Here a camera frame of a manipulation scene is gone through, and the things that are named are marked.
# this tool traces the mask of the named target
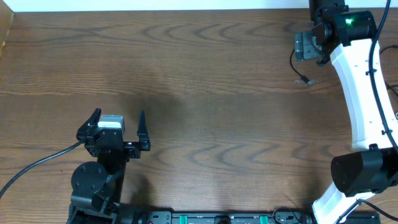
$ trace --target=white wall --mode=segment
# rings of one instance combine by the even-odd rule
[[[4,0],[14,12],[308,8],[308,0]],[[350,7],[384,7],[386,0],[346,0]],[[392,0],[392,7],[398,1]]]

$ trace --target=wood grain tabletop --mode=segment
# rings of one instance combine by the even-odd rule
[[[308,9],[17,13],[0,61],[0,187],[75,143],[95,108],[124,115],[126,141],[144,109],[152,149],[127,164],[122,202],[305,208],[330,185],[332,158],[351,152],[334,68],[294,62],[319,80],[308,87],[289,67],[295,32],[311,26]],[[397,28],[392,9],[382,47],[398,43]],[[381,56],[390,84],[397,57]],[[28,171],[1,199],[0,223],[65,223],[72,173],[94,160],[80,146]],[[397,195],[371,202],[397,216]]]

